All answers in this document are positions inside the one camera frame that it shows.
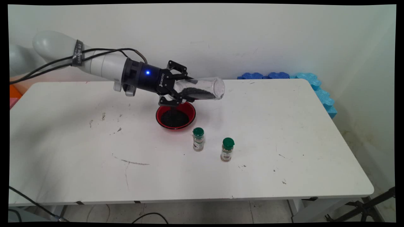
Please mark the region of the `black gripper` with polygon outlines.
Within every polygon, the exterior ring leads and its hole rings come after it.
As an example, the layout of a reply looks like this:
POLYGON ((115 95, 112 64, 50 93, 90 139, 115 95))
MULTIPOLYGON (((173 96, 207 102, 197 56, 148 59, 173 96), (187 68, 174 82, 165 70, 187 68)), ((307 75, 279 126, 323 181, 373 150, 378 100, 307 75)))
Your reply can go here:
POLYGON ((193 79, 188 76, 187 68, 170 60, 166 69, 127 58, 122 72, 122 88, 127 96, 134 96, 137 89, 159 95, 159 106, 176 107, 187 100, 180 93, 172 94, 174 83, 178 80, 193 79))

